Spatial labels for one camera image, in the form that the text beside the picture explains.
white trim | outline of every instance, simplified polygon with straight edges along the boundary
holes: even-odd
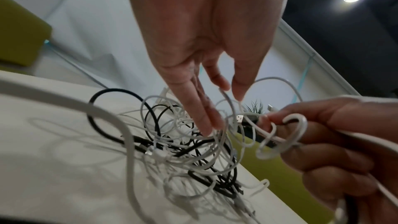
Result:
[[[284,20],[281,19],[279,28],[309,57],[313,56],[318,65],[325,70],[336,82],[338,82],[349,94],[360,95],[320,54],[318,54],[296,31],[293,30]]]

table surface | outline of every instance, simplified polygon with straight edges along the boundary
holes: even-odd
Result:
[[[0,78],[88,101],[99,89],[0,71]],[[98,105],[118,113],[140,102],[128,95],[104,95]],[[55,223],[142,223],[127,200],[125,150],[100,137],[86,115],[0,95],[0,215]],[[109,133],[119,132],[106,123]],[[135,135],[144,136],[135,131]],[[215,192],[187,201],[165,195],[162,167],[145,166],[137,154],[135,192],[156,223],[254,223]],[[238,180],[258,180],[241,165]],[[305,222],[268,189],[245,189],[262,224]]]

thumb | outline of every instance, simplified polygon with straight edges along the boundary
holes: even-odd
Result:
[[[236,100],[242,101],[245,97],[246,92],[256,79],[262,60],[262,58],[254,61],[235,60],[232,93]]]

skin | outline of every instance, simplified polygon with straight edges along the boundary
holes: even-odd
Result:
[[[398,208],[376,188],[371,173],[398,195],[398,155],[375,144],[334,130],[377,136],[398,143],[398,103],[361,102],[353,98],[302,102],[262,117],[259,126],[270,131],[270,122],[299,113],[308,119],[301,143],[283,153],[282,159],[303,175],[307,190],[331,209],[344,194],[356,197],[360,218],[366,224],[393,224]],[[277,135],[287,137],[296,124],[278,126]]]
[[[223,120],[198,79],[202,64],[211,81],[231,88],[217,61],[235,61],[232,92],[242,100],[271,47],[285,0],[130,0],[148,55],[200,132]]]

dark ceiling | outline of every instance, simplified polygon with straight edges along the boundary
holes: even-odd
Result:
[[[398,88],[398,0],[288,0],[283,19],[361,95]]]

